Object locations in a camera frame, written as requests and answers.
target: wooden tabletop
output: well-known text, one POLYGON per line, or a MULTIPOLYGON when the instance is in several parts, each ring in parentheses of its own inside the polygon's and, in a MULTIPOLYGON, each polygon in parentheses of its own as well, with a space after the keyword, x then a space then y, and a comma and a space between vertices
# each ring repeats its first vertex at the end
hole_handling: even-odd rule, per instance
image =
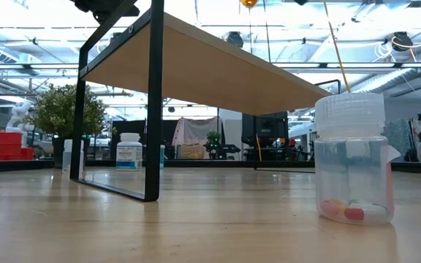
MULTIPOLYGON (((318 99, 330 95, 195 26, 164 15, 163 96, 263 115, 313 107, 318 99)), ((110 45, 118 49, 89 64, 93 69, 83 79, 147 93, 150 26, 144 21, 140 18, 134 24, 137 32, 132 38, 125 39, 124 35, 129 36, 125 32, 113 41, 110 45)))
MULTIPOLYGON (((143 187, 113 169, 85 179, 143 187)), ((306 173, 166 169, 161 187, 144 204, 58 170, 0 173, 0 262, 421 262, 421 174, 394 173, 383 227, 320 218, 306 173)))

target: red object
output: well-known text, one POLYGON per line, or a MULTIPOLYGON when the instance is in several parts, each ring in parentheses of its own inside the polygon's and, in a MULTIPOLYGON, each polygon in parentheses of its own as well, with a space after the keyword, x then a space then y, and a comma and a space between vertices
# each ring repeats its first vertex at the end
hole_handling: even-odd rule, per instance
POLYGON ((365 213, 363 209, 360 208, 347 208, 344 212, 345 217, 350 220, 360 220, 365 219, 365 213))
POLYGON ((32 160, 34 149, 22 149, 22 134, 16 132, 0 132, 1 160, 32 160))

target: shelf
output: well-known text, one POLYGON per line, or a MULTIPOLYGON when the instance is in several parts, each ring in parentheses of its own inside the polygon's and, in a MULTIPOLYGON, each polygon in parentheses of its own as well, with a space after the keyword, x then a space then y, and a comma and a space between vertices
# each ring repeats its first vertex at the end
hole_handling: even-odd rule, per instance
MULTIPOLYGON (((148 18, 147 12, 113 40, 81 70, 82 79, 147 93, 148 18)), ((163 97, 263 115, 312 107, 330 95, 167 13, 163 48, 163 97)))

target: green plant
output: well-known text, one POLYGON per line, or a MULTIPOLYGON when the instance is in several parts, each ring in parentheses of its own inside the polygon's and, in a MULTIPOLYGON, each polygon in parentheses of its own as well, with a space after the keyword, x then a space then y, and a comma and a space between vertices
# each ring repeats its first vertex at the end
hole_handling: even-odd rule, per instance
MULTIPOLYGON (((34 105, 34 113, 26 117, 26 121, 34 124, 48 135, 71 137, 74 131, 74 108, 76 86, 65 85, 55 87, 40 94, 34 105)), ((97 135, 103 129, 105 105, 86 87, 84 99, 83 133, 97 135)))
POLYGON ((217 131, 210 131, 208 132, 208 142, 219 141, 221 135, 217 131))

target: white robot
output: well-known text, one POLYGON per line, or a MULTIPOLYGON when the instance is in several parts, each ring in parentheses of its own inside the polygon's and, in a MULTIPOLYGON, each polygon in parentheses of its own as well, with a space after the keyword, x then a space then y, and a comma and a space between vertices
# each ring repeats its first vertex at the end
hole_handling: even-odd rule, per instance
POLYGON ((17 132, 22 134, 22 147, 25 148, 27 142, 27 132, 34 130, 35 126, 30 123, 22 123, 23 118, 28 115, 30 109, 29 102, 18 102, 12 108, 11 119, 6 125, 6 132, 17 132))

